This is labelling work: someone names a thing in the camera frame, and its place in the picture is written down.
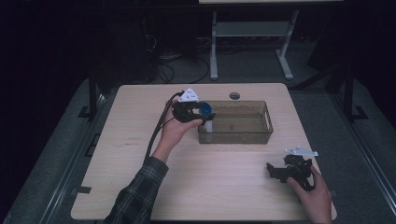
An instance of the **plaid sleeve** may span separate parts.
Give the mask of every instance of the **plaid sleeve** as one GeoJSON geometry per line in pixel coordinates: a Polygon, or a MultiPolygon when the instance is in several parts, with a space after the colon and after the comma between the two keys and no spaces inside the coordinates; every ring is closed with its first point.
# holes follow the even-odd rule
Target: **plaid sleeve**
{"type": "Polygon", "coordinates": [[[120,191],[105,223],[150,223],[152,207],[167,171],[164,162],[148,158],[131,184],[120,191]]]}

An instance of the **white metal stand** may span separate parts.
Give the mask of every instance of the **white metal stand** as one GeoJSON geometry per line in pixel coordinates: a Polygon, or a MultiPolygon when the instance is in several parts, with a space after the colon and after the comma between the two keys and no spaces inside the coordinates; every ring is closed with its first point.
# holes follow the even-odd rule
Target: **white metal stand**
{"type": "Polygon", "coordinates": [[[276,50],[280,66],[286,79],[293,79],[285,55],[289,46],[291,35],[298,16],[295,10],[290,21],[233,21],[217,22],[217,12],[213,12],[212,21],[212,50],[210,52],[210,78],[219,79],[218,64],[216,58],[216,37],[217,36],[284,36],[285,42],[281,49],[276,50]]]}

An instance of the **black device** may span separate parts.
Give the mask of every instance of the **black device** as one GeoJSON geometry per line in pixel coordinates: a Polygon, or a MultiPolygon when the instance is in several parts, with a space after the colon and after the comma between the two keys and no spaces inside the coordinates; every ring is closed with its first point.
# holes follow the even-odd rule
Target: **black device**
{"type": "Polygon", "coordinates": [[[275,168],[267,162],[267,170],[270,173],[270,177],[279,179],[281,183],[286,183],[288,177],[292,177],[307,191],[315,188],[308,181],[308,177],[312,175],[310,169],[312,165],[311,159],[305,160],[303,156],[287,155],[284,161],[287,165],[286,168],[275,168]]]}
{"type": "Polygon", "coordinates": [[[205,102],[177,102],[173,106],[173,115],[175,119],[182,123],[190,122],[194,119],[201,119],[204,125],[208,120],[212,120],[216,114],[194,114],[193,109],[198,109],[201,105],[206,104],[205,102]]]}

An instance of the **light wood table surface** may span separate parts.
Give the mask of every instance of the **light wood table surface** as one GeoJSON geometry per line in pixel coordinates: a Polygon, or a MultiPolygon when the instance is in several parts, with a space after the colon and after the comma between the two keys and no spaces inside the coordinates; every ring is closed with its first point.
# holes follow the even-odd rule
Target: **light wood table surface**
{"type": "Polygon", "coordinates": [[[285,148],[311,148],[286,86],[277,83],[120,87],[81,185],[91,192],[78,194],[72,217],[98,220],[109,214],[141,168],[165,102],[188,87],[201,101],[231,101],[233,91],[240,101],[265,101],[274,132],[267,145],[223,145],[199,144],[197,130],[189,130],[168,159],[152,220],[307,219],[291,187],[266,170],[267,162],[283,166],[285,148]]]}
{"type": "Polygon", "coordinates": [[[199,0],[200,4],[232,4],[232,3],[320,3],[343,2],[344,0],[199,0]]]}

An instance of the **floor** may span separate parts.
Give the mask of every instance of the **floor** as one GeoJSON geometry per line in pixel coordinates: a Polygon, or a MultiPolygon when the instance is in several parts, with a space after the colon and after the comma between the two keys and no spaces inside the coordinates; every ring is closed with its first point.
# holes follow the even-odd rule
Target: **floor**
{"type": "MultiPolygon", "coordinates": [[[[314,46],[309,41],[290,44],[287,59],[293,80],[283,77],[275,54],[277,42],[224,51],[218,56],[219,80],[215,83],[281,82],[294,86],[318,72],[306,65],[314,46]]],[[[148,84],[181,83],[187,88],[207,72],[208,51],[199,56],[200,60],[181,58],[166,63],[158,70],[164,70],[167,77],[158,75],[148,84]],[[174,78],[169,81],[172,70],[174,78]]],[[[333,223],[396,223],[396,131],[357,80],[353,103],[363,108],[368,119],[348,121],[342,111],[343,90],[327,93],[327,81],[325,77],[304,90],[290,91],[290,96],[311,147],[320,154],[318,165],[332,190],[338,214],[333,223]]],[[[197,83],[214,81],[205,75],[197,83]]],[[[81,83],[5,223],[101,223],[74,220],[70,210],[117,90],[100,95],[98,114],[89,122],[78,118],[80,109],[89,104],[88,81],[81,83]]]]}

